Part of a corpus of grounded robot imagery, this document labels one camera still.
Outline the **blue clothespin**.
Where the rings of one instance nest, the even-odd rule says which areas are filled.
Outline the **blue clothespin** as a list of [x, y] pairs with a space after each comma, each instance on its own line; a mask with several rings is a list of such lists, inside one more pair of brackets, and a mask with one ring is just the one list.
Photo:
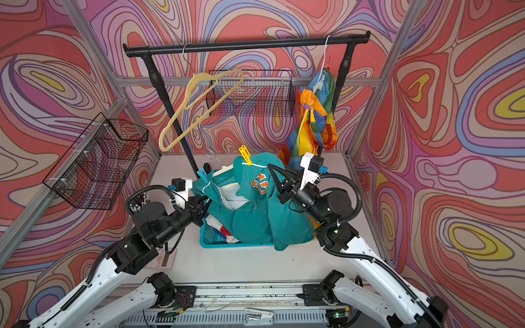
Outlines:
[[197, 175], [202, 180], [202, 182], [204, 184], [208, 184], [209, 183], [209, 180], [207, 178], [207, 173], [206, 173], [204, 168], [201, 168], [200, 170], [198, 170], [197, 171]]

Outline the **blue white red jacket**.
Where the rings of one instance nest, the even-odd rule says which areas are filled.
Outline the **blue white red jacket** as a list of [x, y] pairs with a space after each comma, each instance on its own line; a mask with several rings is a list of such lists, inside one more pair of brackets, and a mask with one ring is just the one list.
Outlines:
[[236, 244], [239, 240], [236, 239], [226, 229], [226, 227], [212, 215], [206, 217], [206, 226], [211, 229], [213, 233], [213, 240], [215, 244]]

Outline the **silver hook hanger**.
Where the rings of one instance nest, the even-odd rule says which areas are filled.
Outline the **silver hook hanger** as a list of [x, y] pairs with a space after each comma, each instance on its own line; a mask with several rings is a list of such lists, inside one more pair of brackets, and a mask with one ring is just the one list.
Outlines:
[[233, 165], [224, 165], [215, 155], [215, 153], [210, 148], [205, 148], [205, 154], [208, 157], [208, 159], [211, 159], [213, 161], [216, 161], [218, 164], [221, 165], [221, 168], [213, 173], [213, 176], [219, 176], [221, 174], [224, 174], [228, 171], [231, 171], [233, 169]]

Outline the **teal green jacket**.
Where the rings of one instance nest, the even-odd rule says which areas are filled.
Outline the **teal green jacket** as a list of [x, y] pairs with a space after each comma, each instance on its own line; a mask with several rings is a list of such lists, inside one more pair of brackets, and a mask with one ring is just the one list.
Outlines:
[[308, 215], [278, 199], [268, 166], [283, 169], [283, 162], [271, 153], [253, 155], [251, 162], [235, 158], [231, 169], [195, 180], [192, 193], [209, 198], [208, 213], [240, 243], [272, 245], [283, 251], [313, 240], [314, 226]]

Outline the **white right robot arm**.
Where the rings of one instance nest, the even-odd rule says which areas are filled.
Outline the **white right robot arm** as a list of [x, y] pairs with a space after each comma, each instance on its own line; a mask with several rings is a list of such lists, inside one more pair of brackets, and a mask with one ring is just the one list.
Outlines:
[[315, 235], [321, 249], [347, 260], [374, 288], [370, 292], [333, 270], [319, 285], [325, 303], [351, 306], [383, 327], [443, 327], [446, 302], [426, 295], [401, 277], [350, 224], [363, 205], [353, 180], [329, 173], [323, 158], [312, 153], [303, 156], [299, 169], [272, 164], [267, 168], [279, 201], [297, 205], [318, 223]]

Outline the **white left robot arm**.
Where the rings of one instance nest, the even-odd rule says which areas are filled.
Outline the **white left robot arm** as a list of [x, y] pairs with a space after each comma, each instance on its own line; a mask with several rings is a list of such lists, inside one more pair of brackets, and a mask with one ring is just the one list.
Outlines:
[[203, 225], [211, 205], [206, 195], [190, 196], [190, 183], [172, 191], [154, 184], [130, 195], [124, 207], [133, 222], [131, 232], [105, 248], [87, 277], [64, 298], [36, 318], [15, 327], [113, 327], [132, 314], [152, 306], [170, 308], [178, 297], [181, 310], [191, 307], [173, 281], [162, 272], [152, 274], [134, 291], [101, 307], [100, 303], [121, 284], [137, 275], [166, 250], [168, 242], [195, 224]]

